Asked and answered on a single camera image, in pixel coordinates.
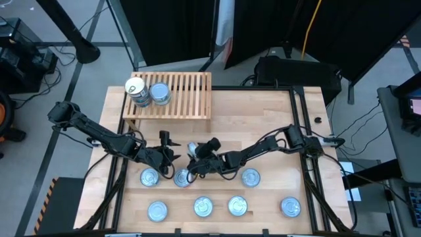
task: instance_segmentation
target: wooden crate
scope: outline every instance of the wooden crate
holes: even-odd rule
[[[210,72],[133,72],[132,77],[145,80],[148,88],[157,82],[168,84],[171,101],[167,105],[146,108],[136,106],[127,96],[123,119],[132,129],[133,120],[142,119],[211,119],[212,75]]]

